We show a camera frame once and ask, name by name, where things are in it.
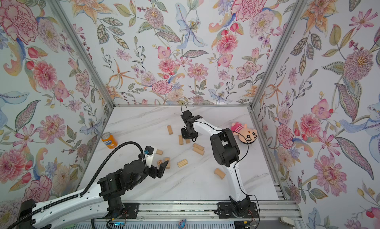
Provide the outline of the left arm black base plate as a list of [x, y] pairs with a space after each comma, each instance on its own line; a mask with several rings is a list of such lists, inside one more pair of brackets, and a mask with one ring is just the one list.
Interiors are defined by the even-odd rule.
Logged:
[[123, 208], [119, 211], [108, 213], [106, 219], [136, 219], [139, 212], [139, 203], [123, 203]]

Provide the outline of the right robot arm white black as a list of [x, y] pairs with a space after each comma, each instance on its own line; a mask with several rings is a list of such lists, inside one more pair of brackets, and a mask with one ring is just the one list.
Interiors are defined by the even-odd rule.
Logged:
[[199, 135], [210, 138], [212, 153], [216, 162], [223, 167], [230, 187], [229, 214], [241, 218], [251, 206], [250, 196], [244, 192], [239, 172], [240, 149], [229, 128], [220, 129], [202, 119], [194, 116], [189, 110], [181, 113], [184, 128], [181, 129], [183, 139], [196, 141]]

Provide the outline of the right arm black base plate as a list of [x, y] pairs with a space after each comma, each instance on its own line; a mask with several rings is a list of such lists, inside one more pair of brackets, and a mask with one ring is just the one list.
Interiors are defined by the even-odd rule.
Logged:
[[232, 203], [217, 203], [217, 209], [214, 210], [219, 219], [258, 219], [259, 210], [256, 203], [250, 203], [248, 206], [239, 208]]

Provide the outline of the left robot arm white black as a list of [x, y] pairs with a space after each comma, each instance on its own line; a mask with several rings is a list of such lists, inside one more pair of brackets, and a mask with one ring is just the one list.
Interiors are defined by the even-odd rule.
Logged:
[[10, 229], [58, 229], [95, 218], [116, 219], [128, 211], [121, 197], [147, 177], [162, 178], [168, 161], [153, 166], [156, 149], [148, 146], [137, 160], [107, 174], [89, 188], [45, 202], [22, 203]]

